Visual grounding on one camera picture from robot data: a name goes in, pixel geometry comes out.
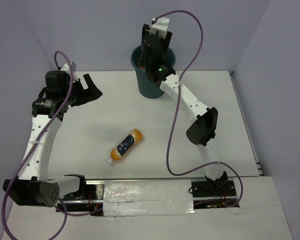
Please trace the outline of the orange juice bottle dark label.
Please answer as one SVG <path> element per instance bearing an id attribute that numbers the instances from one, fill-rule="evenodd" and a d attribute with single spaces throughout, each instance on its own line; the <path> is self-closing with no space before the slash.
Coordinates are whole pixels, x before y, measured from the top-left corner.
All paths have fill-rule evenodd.
<path id="1" fill-rule="evenodd" d="M 128 152 L 143 139 L 143 137 L 143 134 L 137 128 L 134 128 L 117 146 L 111 150 L 110 156 L 106 162 L 110 166 L 120 163 Z"/>

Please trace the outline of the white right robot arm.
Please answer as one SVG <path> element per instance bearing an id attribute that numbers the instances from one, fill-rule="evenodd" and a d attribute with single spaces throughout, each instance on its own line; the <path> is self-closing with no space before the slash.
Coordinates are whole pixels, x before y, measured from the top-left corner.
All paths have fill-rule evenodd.
<path id="1" fill-rule="evenodd" d="M 211 195 L 218 196 L 224 191 L 228 181 L 226 172 L 213 168 L 219 162 L 219 157 L 213 149 L 219 113 L 215 107 L 208 107 L 195 97 L 169 63 L 167 55 L 171 38 L 172 32 L 168 31 L 166 23 L 154 23 L 152 26 L 144 24 L 138 67 L 144 71 L 147 83 L 154 90 L 161 91 L 176 101 L 177 112 L 179 108 L 183 108 L 190 121 L 186 137 L 202 149 L 206 159 L 206 189 Z"/>

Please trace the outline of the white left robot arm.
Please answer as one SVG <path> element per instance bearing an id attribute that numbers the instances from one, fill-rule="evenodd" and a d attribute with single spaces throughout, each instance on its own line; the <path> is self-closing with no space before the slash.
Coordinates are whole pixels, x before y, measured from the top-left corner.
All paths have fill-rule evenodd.
<path id="1" fill-rule="evenodd" d="M 32 103 L 32 130 L 24 159 L 26 163 L 17 173 L 16 180 L 6 179 L 3 190 L 19 206 L 53 207 L 58 199 L 71 195 L 76 199 L 88 197 L 85 176 L 67 174 L 49 179 L 49 161 L 56 135 L 69 107 L 78 107 L 99 99 L 103 93 L 91 76 L 83 75 L 87 88 L 78 78 L 71 82 L 70 72 L 49 71 L 46 86 Z"/>

